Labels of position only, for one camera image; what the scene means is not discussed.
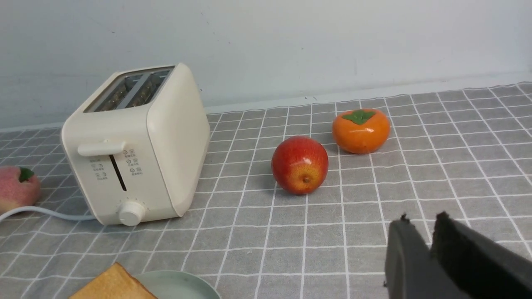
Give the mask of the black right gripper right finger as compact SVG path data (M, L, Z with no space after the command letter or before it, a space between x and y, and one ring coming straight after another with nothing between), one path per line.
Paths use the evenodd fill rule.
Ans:
M445 211L437 214L431 257L472 299L530 299L531 262Z

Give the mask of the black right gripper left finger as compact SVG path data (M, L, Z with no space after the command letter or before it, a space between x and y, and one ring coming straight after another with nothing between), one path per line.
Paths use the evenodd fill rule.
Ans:
M384 262L384 286L390 299L468 299L431 257L406 214L390 223Z

